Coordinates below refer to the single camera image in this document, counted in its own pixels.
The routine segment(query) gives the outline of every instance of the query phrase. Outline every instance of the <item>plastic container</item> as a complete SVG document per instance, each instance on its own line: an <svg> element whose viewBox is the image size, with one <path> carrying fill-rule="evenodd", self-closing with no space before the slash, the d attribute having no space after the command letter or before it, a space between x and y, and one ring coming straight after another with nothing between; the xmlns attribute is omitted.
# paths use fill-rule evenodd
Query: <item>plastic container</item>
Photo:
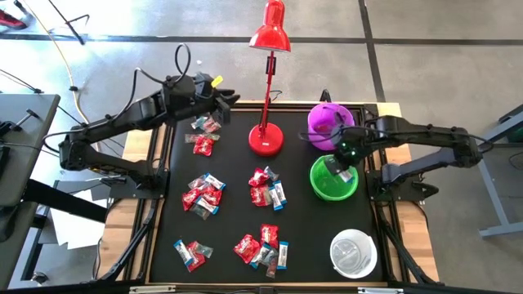
<svg viewBox="0 0 523 294"><path fill-rule="evenodd" d="M310 180L312 188L318 197L328 201L341 201L349 198L358 188L358 171L351 167L351 180L346 183L339 175L333 176L325 166L325 159L332 154L324 155L316 160L311 167Z"/></svg>
<svg viewBox="0 0 523 294"><path fill-rule="evenodd" d="M346 229L330 243L330 260L334 269L346 278L369 275L378 262L373 239L357 229Z"/></svg>
<svg viewBox="0 0 523 294"><path fill-rule="evenodd" d="M309 140L316 148L324 151L331 151L336 148L331 140L326 140L331 136L330 133L333 128L336 127L334 115L336 112L342 116L343 123L347 126L354 126L351 111L336 103L321 103L309 112L307 118Z"/></svg>

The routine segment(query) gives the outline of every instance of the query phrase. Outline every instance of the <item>white cable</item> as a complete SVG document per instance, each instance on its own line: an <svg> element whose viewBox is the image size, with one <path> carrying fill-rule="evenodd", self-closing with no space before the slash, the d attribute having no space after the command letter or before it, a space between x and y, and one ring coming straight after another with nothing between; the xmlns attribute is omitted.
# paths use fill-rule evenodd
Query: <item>white cable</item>
<svg viewBox="0 0 523 294"><path fill-rule="evenodd" d="M36 21L40 24L40 26L42 26L42 29L46 32L47 36L49 36L49 38L51 39L53 44L55 44L56 50L58 50L58 53L60 53L60 56L61 56L61 58L62 58L62 60L64 61L64 64L65 64L65 68L67 69L67 75L69 76L70 86L71 87L75 87L74 80L73 80L73 73L71 72L71 68L69 67L69 63L65 59L64 53L60 49L60 46L58 46L58 43L56 43L55 39L49 33L49 31L47 30L46 26L43 25L43 22L38 18L37 14L34 12L33 8L31 8L31 6L25 0L22 0L22 1L27 6L29 11L31 11L31 14L33 14L33 16L36 19ZM78 113L82 117L83 121L85 123L89 123L89 119L87 119L87 116L85 115L85 113L80 108L80 103L78 101L78 95L76 94L76 91L72 91L72 92L73 92L73 98L74 98L74 106L76 107L76 110L78 111ZM100 143L96 143L95 144L95 148L96 148L96 151L99 151L100 150Z"/></svg>

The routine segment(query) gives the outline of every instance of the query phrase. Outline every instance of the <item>lamp base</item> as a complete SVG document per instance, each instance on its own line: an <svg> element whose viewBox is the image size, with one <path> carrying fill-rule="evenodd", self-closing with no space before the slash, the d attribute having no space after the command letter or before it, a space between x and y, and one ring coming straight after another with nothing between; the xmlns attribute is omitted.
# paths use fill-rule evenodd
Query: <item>lamp base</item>
<svg viewBox="0 0 523 294"><path fill-rule="evenodd" d="M273 156L284 145L284 133L275 124L267 123L265 135L262 137L260 127L256 125L248 134L248 144L254 153L260 156Z"/></svg>

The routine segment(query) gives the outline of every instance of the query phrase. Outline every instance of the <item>gray table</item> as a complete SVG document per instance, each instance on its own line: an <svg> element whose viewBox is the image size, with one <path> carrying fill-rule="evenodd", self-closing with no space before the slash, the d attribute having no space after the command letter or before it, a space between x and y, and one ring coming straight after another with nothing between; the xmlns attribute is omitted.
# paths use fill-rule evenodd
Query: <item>gray table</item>
<svg viewBox="0 0 523 294"><path fill-rule="evenodd" d="M22 131L10 132L3 139L9 143L42 148L42 138L49 131L59 101L58 95L0 94L0 121L18 122L25 116L26 109L31 109L40 116L40 119L30 118L22 125ZM9 162L0 179L0 206L14 206L20 203L20 197L39 154L38 150L32 148L9 147L12 147ZM7 241L0 243L0 289L9 285L37 206L37 203L20 203L14 232Z"/></svg>

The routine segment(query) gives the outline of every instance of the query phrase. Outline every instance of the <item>candy wrapper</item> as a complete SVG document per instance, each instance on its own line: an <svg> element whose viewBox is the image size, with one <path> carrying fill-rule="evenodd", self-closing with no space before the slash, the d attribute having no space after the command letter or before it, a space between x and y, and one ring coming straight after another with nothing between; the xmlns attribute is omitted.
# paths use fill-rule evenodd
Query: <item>candy wrapper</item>
<svg viewBox="0 0 523 294"><path fill-rule="evenodd" d="M178 240L173 246L176 248L178 253L180 253L181 259L185 265L190 265L193 262L193 256L189 253L189 250L187 250L183 241Z"/></svg>
<svg viewBox="0 0 523 294"><path fill-rule="evenodd" d="M215 122L212 117L210 117L208 120L206 120L202 126L203 130L206 133L212 133L212 132L218 131L220 129L220 127L221 127L221 125L218 122Z"/></svg>
<svg viewBox="0 0 523 294"><path fill-rule="evenodd" d="M247 264L251 262L258 249L260 249L260 243L252 235L246 234L238 245L235 246L234 250Z"/></svg>
<svg viewBox="0 0 523 294"><path fill-rule="evenodd" d="M202 196L198 197L198 199L196 199L196 202L194 203L195 205L200 205L201 207L207 209L209 212L211 212L213 215L217 214L218 212L218 206L216 205L211 205L207 202L207 200L205 200Z"/></svg>
<svg viewBox="0 0 523 294"><path fill-rule="evenodd" d="M261 168L256 168L254 170L254 176L248 181L248 184L252 187L258 187L267 180L269 180L269 176Z"/></svg>
<svg viewBox="0 0 523 294"><path fill-rule="evenodd" d="M261 242L267 243L273 248L278 248L278 226L261 225Z"/></svg>
<svg viewBox="0 0 523 294"><path fill-rule="evenodd" d="M203 218L204 221L211 215L210 211L196 204L193 204L190 210Z"/></svg>
<svg viewBox="0 0 523 294"><path fill-rule="evenodd" d="M265 170L263 170L263 172L265 172L272 181L278 180L279 174L274 173L269 166L265 167Z"/></svg>
<svg viewBox="0 0 523 294"><path fill-rule="evenodd" d="M203 184L205 184L205 175L199 176L196 179L192 180L188 186L190 189L195 189L201 187Z"/></svg>
<svg viewBox="0 0 523 294"><path fill-rule="evenodd" d="M181 203L183 204L183 210L188 211L193 205L194 201L198 199L200 195L199 189L192 189L191 191L181 195Z"/></svg>
<svg viewBox="0 0 523 294"><path fill-rule="evenodd" d="M278 255L278 270L287 269L287 250L288 242L279 243L279 255Z"/></svg>
<svg viewBox="0 0 523 294"><path fill-rule="evenodd" d="M193 262L190 265L187 265L187 269L190 273L205 263L205 256L195 251L195 248L198 246L197 244L198 242L194 241L187 245L187 250L193 256Z"/></svg>
<svg viewBox="0 0 523 294"><path fill-rule="evenodd" d="M272 198L269 194L269 186L263 185L260 187L251 188L251 199L254 205L258 207L265 207L272 204Z"/></svg>
<svg viewBox="0 0 523 294"><path fill-rule="evenodd" d="M202 245L196 241L194 241L194 243L196 243L196 245L194 246L195 253L199 253L207 258L211 258L212 251L213 251L212 248L210 248L209 246Z"/></svg>
<svg viewBox="0 0 523 294"><path fill-rule="evenodd" d="M285 198L285 193L284 193L284 187L281 185L281 180L277 180L275 182L275 188L276 188L276 193L278 194L278 199L281 202L281 204L283 205L283 204L287 203L287 198Z"/></svg>
<svg viewBox="0 0 523 294"><path fill-rule="evenodd" d="M211 156L213 144L213 140L201 136L197 139L196 143L194 144L193 153Z"/></svg>
<svg viewBox="0 0 523 294"><path fill-rule="evenodd" d="M220 140L220 135L217 134L186 134L186 143L196 143L200 137L208 138L214 141Z"/></svg>
<svg viewBox="0 0 523 294"><path fill-rule="evenodd" d="M276 278L276 270L278 269L278 253L275 256L272 256L267 266L266 277Z"/></svg>
<svg viewBox="0 0 523 294"><path fill-rule="evenodd" d="M203 123L207 121L207 117L199 117L196 119L195 122L192 122L190 125L193 127L193 129L201 128L203 130Z"/></svg>
<svg viewBox="0 0 523 294"><path fill-rule="evenodd" d="M272 198L272 202L274 204L273 207L274 207L275 211L278 211L278 210L284 208L284 206L281 205L281 202L279 201L278 193L276 192L276 188L275 187L270 187L269 188L269 195L270 195L270 198Z"/></svg>
<svg viewBox="0 0 523 294"><path fill-rule="evenodd" d="M207 186L207 188L202 190L201 195L209 204L214 206L220 205L221 190L216 190L214 186Z"/></svg>
<svg viewBox="0 0 523 294"><path fill-rule="evenodd" d="M223 184L222 182L220 182L217 178L215 178L214 176L211 176L210 173L206 173L205 174L205 181L208 182L209 184L213 185L214 188L216 189L220 189L220 190L223 190L226 185Z"/></svg>
<svg viewBox="0 0 523 294"><path fill-rule="evenodd" d="M270 266L270 261L276 257L276 265L278 264L278 250L271 248L269 253L261 260L261 264L264 266Z"/></svg>
<svg viewBox="0 0 523 294"><path fill-rule="evenodd" d="M257 269L258 264L262 262L262 260L267 256L267 254L270 251L270 246L266 243L263 244L263 246L260 247L256 255L254 255L253 259L249 263L253 268Z"/></svg>

